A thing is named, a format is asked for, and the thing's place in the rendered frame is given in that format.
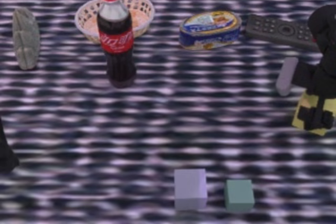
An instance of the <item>striped tablecloth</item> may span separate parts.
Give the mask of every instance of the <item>striped tablecloth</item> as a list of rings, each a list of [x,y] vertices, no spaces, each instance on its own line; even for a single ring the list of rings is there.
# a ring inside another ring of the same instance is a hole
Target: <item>striped tablecloth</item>
[[[84,2],[0,1],[0,113],[21,161],[0,179],[1,224],[336,223],[336,132],[292,128],[302,89],[282,98],[274,88],[285,56],[321,56],[243,35],[209,52],[178,46],[179,24],[198,12],[304,21],[332,1],[154,0],[126,90],[110,87],[102,51],[75,28]],[[19,70],[13,53],[12,13],[22,6],[40,25],[36,71]],[[173,171],[187,167],[206,168],[208,207],[176,213]],[[228,178],[253,180],[254,211],[225,211]]]

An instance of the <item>black remote control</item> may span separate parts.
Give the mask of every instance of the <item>black remote control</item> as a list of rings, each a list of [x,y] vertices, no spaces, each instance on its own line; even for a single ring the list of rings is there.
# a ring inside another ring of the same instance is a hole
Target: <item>black remote control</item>
[[[320,52],[308,26],[299,22],[251,14],[247,19],[245,33],[251,38]]]

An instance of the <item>yellow block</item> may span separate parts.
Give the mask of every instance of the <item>yellow block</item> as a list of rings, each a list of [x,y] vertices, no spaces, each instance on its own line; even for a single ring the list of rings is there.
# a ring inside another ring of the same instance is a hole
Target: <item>yellow block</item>
[[[316,95],[308,95],[306,92],[304,92],[298,102],[298,105],[296,107],[295,115],[293,118],[292,125],[296,128],[299,128],[301,130],[304,130],[303,121],[298,119],[298,113],[301,106],[306,108],[316,107],[318,102],[318,96]],[[336,116],[336,99],[326,99],[324,102],[323,110],[330,111],[334,116]],[[321,128],[309,131],[313,134],[324,136],[327,129]]]

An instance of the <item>coke bottle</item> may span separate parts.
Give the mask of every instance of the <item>coke bottle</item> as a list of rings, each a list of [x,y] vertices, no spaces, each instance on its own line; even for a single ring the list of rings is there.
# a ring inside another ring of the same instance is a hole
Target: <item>coke bottle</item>
[[[107,61],[107,76],[116,88],[134,83],[132,17],[121,0],[102,0],[97,15],[99,38]]]

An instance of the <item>woven basket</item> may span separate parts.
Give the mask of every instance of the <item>woven basket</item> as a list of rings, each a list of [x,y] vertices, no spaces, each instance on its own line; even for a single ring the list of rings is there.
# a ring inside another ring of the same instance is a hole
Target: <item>woven basket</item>
[[[131,11],[141,12],[142,20],[136,27],[133,27],[134,37],[143,35],[149,28],[155,14],[154,6],[149,0],[122,0],[125,6]],[[99,35],[97,28],[97,13],[101,0],[91,0],[82,5],[75,15],[75,24],[88,40],[99,44]]]

